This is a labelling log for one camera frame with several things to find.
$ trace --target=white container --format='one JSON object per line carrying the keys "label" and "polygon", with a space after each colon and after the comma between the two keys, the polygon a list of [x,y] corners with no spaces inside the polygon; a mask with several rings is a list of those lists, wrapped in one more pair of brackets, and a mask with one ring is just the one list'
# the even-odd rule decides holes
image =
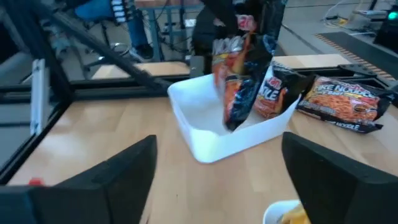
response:
{"label": "white container", "polygon": [[223,125],[223,104],[213,75],[174,83],[167,90],[178,125],[196,160],[211,163],[281,135],[299,102],[265,119],[254,110],[234,132]]}
{"label": "white container", "polygon": [[262,224],[278,224],[278,220],[282,215],[295,208],[299,203],[299,200],[287,200],[273,203],[264,213]]}

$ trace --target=yellow food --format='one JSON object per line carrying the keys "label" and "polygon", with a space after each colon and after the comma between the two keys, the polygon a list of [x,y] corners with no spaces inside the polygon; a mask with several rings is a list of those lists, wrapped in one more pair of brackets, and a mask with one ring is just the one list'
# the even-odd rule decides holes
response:
{"label": "yellow food", "polygon": [[298,205],[293,210],[286,213],[280,224],[311,224],[303,205]]}

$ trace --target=teal light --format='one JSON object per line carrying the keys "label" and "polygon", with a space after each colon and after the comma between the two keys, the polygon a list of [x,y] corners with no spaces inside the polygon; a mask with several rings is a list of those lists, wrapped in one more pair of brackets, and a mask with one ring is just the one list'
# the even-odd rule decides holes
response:
{"label": "teal light", "polygon": [[388,15],[388,19],[389,20],[398,19],[398,12],[390,12],[390,14]]}

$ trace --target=red object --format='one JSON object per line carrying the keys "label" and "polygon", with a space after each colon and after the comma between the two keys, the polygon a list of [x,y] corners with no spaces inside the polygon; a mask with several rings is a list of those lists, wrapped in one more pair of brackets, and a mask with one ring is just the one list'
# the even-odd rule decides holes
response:
{"label": "red object", "polygon": [[31,186],[43,186],[44,185],[44,181],[41,178],[32,178],[29,181],[29,185]]}

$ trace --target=blue jeans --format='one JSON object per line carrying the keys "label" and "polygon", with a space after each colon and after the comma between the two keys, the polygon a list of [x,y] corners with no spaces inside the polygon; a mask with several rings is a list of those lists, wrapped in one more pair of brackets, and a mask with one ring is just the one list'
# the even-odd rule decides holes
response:
{"label": "blue jeans", "polygon": [[[88,3],[77,7],[75,9],[75,13],[85,21],[95,21],[105,17],[113,18],[110,1],[111,0],[91,0]],[[131,45],[133,47],[148,44],[144,22],[142,21],[142,14],[140,13],[140,15],[141,16],[127,22]]]}

